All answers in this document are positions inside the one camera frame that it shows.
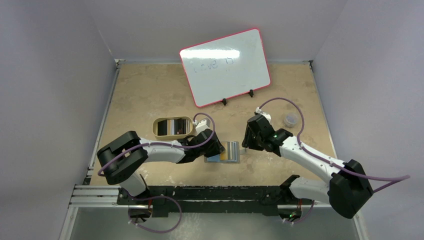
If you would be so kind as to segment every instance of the metal frame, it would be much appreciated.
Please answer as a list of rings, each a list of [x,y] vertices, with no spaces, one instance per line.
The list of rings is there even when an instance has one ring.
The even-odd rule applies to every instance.
[[[87,169],[87,175],[86,179],[91,179],[92,175],[94,174],[94,164],[96,159],[96,151],[99,147],[99,142],[102,137],[104,125],[106,118],[108,116],[109,112],[109,106],[111,104],[111,100],[113,97],[113,93],[115,90],[115,86],[117,83],[117,79],[121,70],[122,65],[124,64],[146,64],[147,62],[143,61],[125,61],[122,59],[119,59],[116,63],[116,72],[112,83],[112,88],[109,93],[109,97],[107,100],[106,108],[104,110],[103,118],[100,123],[100,127],[97,133],[97,138],[94,143],[93,152],[91,154],[91,159],[88,165]],[[168,63],[168,64],[179,64],[179,62],[160,62],[160,63]],[[310,72],[312,74],[312,77],[314,77],[314,73],[312,71],[312,66],[309,61],[302,61],[302,62],[274,62],[269,61],[268,63],[284,63],[284,64],[301,64],[301,65],[309,65]],[[321,109],[324,112],[323,105],[321,103],[321,98],[319,97]],[[335,157],[336,150],[333,145],[333,140],[331,137],[331,132],[328,127],[327,118],[324,115],[325,118],[325,124],[327,125],[327,130],[330,136],[331,146],[333,148]],[[59,240],[69,240],[72,235],[72,231],[75,225],[75,219],[78,215],[79,208],[138,208],[138,209],[147,209],[148,206],[146,205],[117,205],[116,201],[118,199],[118,186],[90,186],[90,185],[76,185],[74,187],[74,190],[72,192],[72,197],[69,201],[68,211],[66,213],[66,217],[63,223],[63,227],[60,233]],[[296,205],[278,205],[278,209],[296,209]],[[329,204],[324,204],[321,202],[316,202],[313,206],[314,208],[331,208]],[[357,234],[359,236],[360,240],[369,240],[368,234],[367,234],[367,228],[365,224],[364,217],[361,213],[361,211],[358,211],[358,213],[353,218],[354,224],[356,227]]]

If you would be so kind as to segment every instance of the whiteboard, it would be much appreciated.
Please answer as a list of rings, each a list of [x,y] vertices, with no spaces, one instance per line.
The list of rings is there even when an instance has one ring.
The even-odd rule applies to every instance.
[[[199,108],[271,84],[256,28],[184,48],[179,56]]]

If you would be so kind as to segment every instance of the gray floor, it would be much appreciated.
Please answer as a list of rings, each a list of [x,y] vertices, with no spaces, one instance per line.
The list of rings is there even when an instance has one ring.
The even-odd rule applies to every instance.
[[[157,230],[172,227],[177,213],[152,218],[144,225]],[[80,208],[72,240],[357,240],[354,221],[331,208],[315,208],[308,219],[291,227],[279,217],[261,214],[184,213],[172,232],[157,234],[128,224],[125,208]]]

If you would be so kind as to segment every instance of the wooden table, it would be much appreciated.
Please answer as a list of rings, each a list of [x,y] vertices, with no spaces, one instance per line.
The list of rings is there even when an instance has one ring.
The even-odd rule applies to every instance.
[[[216,123],[221,141],[243,141],[246,121],[256,107],[274,97],[293,100],[305,116],[302,141],[334,157],[333,145],[312,72],[307,64],[270,64],[271,85],[248,94],[231,98],[228,104],[216,103],[197,108],[181,64],[124,64],[104,123],[100,147],[123,133],[134,130],[141,138],[155,140],[152,124],[159,117],[190,116],[197,112],[210,114]],[[276,100],[263,110],[271,114],[274,129],[284,128],[283,119],[296,109]],[[297,134],[301,124],[287,128]],[[96,159],[95,173],[100,169]],[[192,186],[257,186],[280,185],[292,174],[318,179],[297,163],[274,153],[248,150],[240,163],[205,163],[200,157],[191,163],[148,162],[139,169],[148,185]],[[107,185],[104,177],[93,175],[91,185]]]

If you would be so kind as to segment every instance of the wall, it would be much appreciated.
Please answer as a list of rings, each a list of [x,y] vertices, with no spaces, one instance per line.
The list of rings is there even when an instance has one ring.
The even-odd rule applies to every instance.
[[[180,61],[180,49],[252,27],[272,61],[318,53],[347,0],[86,0],[116,59]]]
[[[313,64],[338,157],[412,176],[363,207],[371,239],[424,237],[423,13],[422,0],[349,0]]]
[[[0,0],[0,239],[58,239],[114,73],[84,2]]]

